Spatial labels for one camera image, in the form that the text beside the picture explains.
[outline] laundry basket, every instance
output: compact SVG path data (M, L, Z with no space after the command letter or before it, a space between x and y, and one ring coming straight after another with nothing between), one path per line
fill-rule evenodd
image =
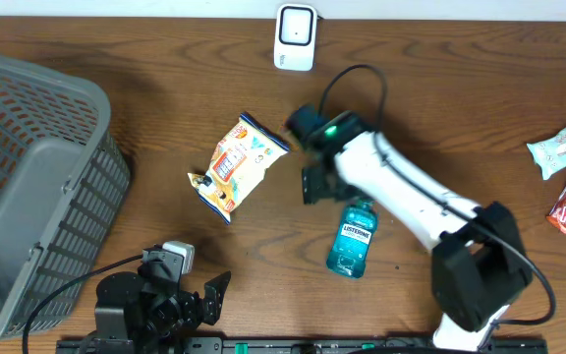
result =
M130 183L96 85L0 56L0 337L93 267ZM54 299L32 331L72 312L81 284Z

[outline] mouthwash bottle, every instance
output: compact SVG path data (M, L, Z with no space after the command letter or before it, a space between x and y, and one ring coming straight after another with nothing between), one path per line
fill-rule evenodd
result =
M360 201L345 207L326 266L338 274L361 278L366 269L370 240L376 230L377 215L372 210L372 202Z

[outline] white backdrop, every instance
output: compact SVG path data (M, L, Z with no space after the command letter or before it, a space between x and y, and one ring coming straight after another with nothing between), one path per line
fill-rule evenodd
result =
M0 0L0 15L275 18L276 0ZM307 0L325 19L566 21L566 0Z

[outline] blue liquid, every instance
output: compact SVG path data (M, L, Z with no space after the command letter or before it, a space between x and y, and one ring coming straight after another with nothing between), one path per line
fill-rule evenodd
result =
M376 230L377 216L370 203L345 207L326 266L340 275L361 278L366 270L368 247Z

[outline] brown wooden surface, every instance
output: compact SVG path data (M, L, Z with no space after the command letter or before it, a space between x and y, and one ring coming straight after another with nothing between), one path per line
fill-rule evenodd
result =
M440 312L429 256L385 210L365 277L326 269L343 205L303 205L297 153L271 167L230 226L187 179L207 167L240 112L276 129L299 105L317 102L340 70L367 62L389 76L385 132L393 144L456 192L509 206L555 287L555 320L500 334L542 335L551 353L566 353L566 235L544 219L566 170L543 182L525 147L566 125L566 24L327 20L308 73L274 68L273 34L273 21L0 18L1 54L92 80L110 97L111 132L133 158L135 179L97 265L168 240L196 245L187 289L233 271L221 321L201 328L229 336L433 331ZM370 115L377 88L371 75L352 75L329 109ZM68 321L30 338L32 353L53 353L57 339L94 329L100 279L88 282ZM534 318L546 306L535 281L507 317ZM0 352L19 351L20 340L0 343Z

